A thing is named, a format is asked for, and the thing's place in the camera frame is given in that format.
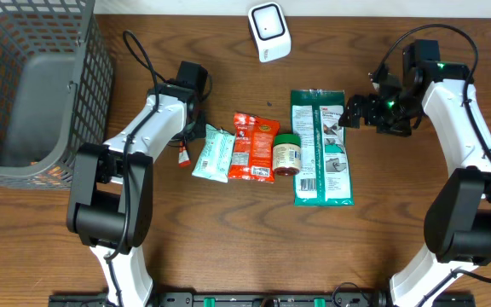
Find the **red packet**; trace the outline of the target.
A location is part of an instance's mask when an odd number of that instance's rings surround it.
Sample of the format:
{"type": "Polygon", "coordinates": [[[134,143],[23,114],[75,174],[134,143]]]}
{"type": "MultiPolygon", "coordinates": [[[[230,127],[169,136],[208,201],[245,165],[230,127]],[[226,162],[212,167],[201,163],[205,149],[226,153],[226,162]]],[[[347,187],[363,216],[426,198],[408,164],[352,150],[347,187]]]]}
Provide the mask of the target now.
{"type": "Polygon", "coordinates": [[[186,167],[191,164],[187,144],[184,141],[180,142],[179,145],[178,164],[180,167],[186,167]]]}

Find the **white small packet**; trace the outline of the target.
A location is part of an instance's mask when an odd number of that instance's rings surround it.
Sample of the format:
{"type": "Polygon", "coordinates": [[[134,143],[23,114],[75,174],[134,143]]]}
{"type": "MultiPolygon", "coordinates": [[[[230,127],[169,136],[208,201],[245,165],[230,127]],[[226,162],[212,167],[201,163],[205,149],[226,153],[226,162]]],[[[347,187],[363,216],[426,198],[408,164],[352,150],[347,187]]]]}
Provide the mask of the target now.
{"type": "Polygon", "coordinates": [[[227,183],[235,135],[225,130],[219,130],[209,124],[205,125],[205,132],[205,145],[192,175],[227,183]]]}

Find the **red snack bag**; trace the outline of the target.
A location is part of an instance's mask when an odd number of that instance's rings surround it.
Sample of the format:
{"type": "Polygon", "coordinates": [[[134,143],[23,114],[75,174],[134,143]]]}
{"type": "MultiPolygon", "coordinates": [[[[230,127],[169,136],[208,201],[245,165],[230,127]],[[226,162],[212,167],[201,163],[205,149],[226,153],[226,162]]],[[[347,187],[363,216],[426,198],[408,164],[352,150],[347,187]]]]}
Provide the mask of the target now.
{"type": "Polygon", "coordinates": [[[280,123],[246,113],[236,113],[234,127],[236,138],[228,177],[273,183],[272,148],[280,123]]]}

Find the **green lid jar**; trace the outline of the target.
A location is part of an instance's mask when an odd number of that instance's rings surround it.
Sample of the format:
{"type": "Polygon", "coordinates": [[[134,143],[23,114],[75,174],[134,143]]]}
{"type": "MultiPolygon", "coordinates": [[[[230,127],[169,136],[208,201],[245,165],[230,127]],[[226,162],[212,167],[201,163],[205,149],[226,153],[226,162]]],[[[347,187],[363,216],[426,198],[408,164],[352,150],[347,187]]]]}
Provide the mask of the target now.
{"type": "Polygon", "coordinates": [[[295,134],[274,138],[273,172],[278,176],[296,176],[301,171],[301,139],[295,134]]]}

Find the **green white 3M package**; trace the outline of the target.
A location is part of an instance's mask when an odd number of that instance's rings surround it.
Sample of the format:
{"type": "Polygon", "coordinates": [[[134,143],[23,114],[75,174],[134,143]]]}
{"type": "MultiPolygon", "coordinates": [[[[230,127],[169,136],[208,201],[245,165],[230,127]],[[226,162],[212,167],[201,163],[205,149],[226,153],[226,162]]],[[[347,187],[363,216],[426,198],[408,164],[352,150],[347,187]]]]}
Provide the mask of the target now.
{"type": "Polygon", "coordinates": [[[301,171],[294,177],[297,206],[352,206],[345,148],[343,91],[292,90],[292,132],[301,139],[301,171]]]}

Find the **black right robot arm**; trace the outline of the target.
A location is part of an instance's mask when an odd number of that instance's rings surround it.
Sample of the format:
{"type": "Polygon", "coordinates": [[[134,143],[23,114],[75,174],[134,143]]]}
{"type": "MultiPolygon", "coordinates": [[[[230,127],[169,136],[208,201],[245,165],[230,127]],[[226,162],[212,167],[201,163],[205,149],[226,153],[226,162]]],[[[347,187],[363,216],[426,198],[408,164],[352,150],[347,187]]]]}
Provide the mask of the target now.
{"type": "Polygon", "coordinates": [[[491,134],[467,65],[420,61],[403,72],[405,81],[386,69],[373,74],[375,93],[349,98],[339,123],[410,136],[411,120],[426,116],[435,128],[448,180],[425,215],[424,245],[373,302],[432,306],[461,276],[491,283],[475,272],[491,263],[491,134]]]}

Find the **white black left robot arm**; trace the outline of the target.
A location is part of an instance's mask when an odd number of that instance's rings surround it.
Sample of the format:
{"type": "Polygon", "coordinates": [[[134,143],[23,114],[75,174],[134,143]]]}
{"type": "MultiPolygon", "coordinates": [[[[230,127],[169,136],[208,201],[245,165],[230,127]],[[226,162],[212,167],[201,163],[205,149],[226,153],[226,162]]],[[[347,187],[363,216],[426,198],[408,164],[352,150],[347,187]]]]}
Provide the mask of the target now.
{"type": "Polygon", "coordinates": [[[146,306],[153,290],[142,243],[153,215],[153,164],[169,142],[194,133],[210,75],[184,61],[154,85],[139,114],[115,137],[78,149],[66,226],[98,259],[107,293],[50,298],[51,305],[146,306]]]}

